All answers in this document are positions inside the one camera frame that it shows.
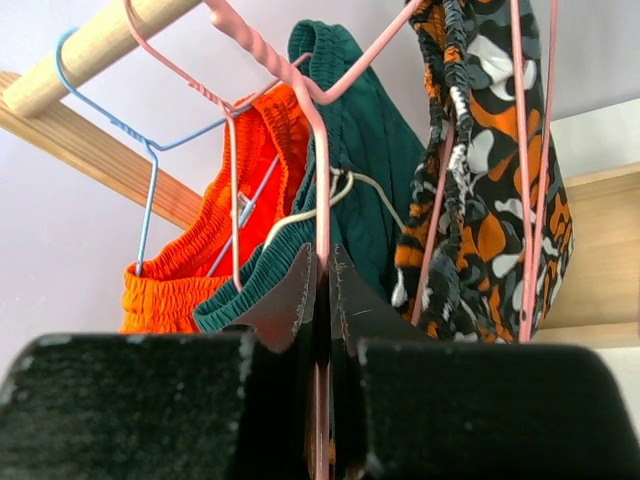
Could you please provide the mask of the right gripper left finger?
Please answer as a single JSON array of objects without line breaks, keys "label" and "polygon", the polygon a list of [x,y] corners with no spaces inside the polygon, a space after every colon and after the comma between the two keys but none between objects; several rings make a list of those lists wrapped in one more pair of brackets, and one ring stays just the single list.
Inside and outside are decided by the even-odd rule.
[{"label": "right gripper left finger", "polygon": [[1,387],[5,479],[307,479],[316,255],[215,334],[48,334]]}]

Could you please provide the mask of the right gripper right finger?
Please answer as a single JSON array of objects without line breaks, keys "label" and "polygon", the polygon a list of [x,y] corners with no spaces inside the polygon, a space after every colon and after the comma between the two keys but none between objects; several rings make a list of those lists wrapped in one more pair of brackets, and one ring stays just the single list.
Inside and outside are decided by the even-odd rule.
[{"label": "right gripper right finger", "polygon": [[638,477],[638,442],[594,352],[433,340],[341,246],[329,288],[338,478]]}]

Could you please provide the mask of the teal green shorts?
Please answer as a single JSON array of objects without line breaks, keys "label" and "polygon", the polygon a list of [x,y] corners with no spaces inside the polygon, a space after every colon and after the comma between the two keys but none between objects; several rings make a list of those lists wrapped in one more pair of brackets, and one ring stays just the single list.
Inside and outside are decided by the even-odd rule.
[{"label": "teal green shorts", "polygon": [[[341,25],[298,22],[289,37],[288,55],[303,62],[300,72],[319,87],[332,86],[361,56],[352,35]],[[318,109],[326,126],[332,166],[374,179],[406,216],[410,182],[424,147],[393,104],[372,69],[367,69],[335,102]],[[193,318],[203,332],[216,332],[266,295],[288,272],[299,248],[315,239],[315,222],[293,223],[268,246],[259,246],[242,266],[243,287],[227,282],[197,306]],[[358,182],[331,209],[331,240],[344,246],[360,277],[383,300],[395,284],[394,254],[400,230],[376,190]]]}]

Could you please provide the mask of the blue hanger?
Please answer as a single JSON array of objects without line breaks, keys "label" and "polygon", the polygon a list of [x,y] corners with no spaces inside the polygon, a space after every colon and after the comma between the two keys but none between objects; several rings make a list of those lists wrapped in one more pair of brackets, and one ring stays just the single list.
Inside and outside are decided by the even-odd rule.
[{"label": "blue hanger", "polygon": [[[156,184],[157,184],[157,179],[159,174],[159,160],[156,153],[165,152],[165,151],[177,148],[185,143],[188,143],[191,140],[194,140],[195,138],[223,125],[224,123],[227,122],[227,119],[226,118],[219,119],[213,122],[212,124],[207,125],[201,128],[200,130],[197,130],[196,132],[183,137],[182,139],[176,140],[175,142],[172,142],[166,145],[160,145],[156,141],[147,138],[146,136],[137,132],[131,126],[127,125],[121,119],[117,118],[115,115],[111,114],[106,109],[104,109],[103,107],[95,103],[93,100],[89,99],[84,94],[79,92],[77,88],[74,87],[70,83],[70,81],[67,79],[67,76],[64,72],[63,62],[62,62],[62,47],[64,46],[64,43],[66,42],[66,40],[76,31],[77,31],[77,28],[71,28],[67,30],[65,33],[63,33],[59,37],[59,40],[56,44],[55,52],[54,52],[54,65],[55,65],[55,71],[58,76],[58,79],[61,81],[61,83],[69,93],[79,98],[81,101],[83,101],[86,105],[89,105],[95,111],[102,114],[104,117],[106,117],[110,121],[112,125],[115,125],[117,128],[122,130],[126,135],[128,135],[129,137],[139,142],[143,146],[148,159],[151,161],[151,174],[150,174],[148,192],[146,196],[146,203],[144,205],[144,215],[143,215],[143,221],[141,226],[141,234],[140,234],[136,268],[135,268],[135,273],[138,276],[140,276],[143,270],[145,251],[146,251],[149,226],[150,226],[150,219],[151,219],[152,203],[154,200],[154,194],[155,194],[155,189],[156,189]],[[249,200],[247,201],[241,200],[243,199],[243,193],[241,191],[237,192],[237,195],[235,196],[236,209],[234,210],[234,213],[238,217],[239,228],[243,228],[248,222],[250,216],[252,215],[255,209],[256,203],[258,202],[268,181],[273,175],[276,166],[278,165],[278,161],[279,161],[279,156],[276,155],[274,159],[271,161],[271,163],[269,164],[269,167],[266,170],[263,178],[261,179],[256,192],[253,194],[253,196]]]}]

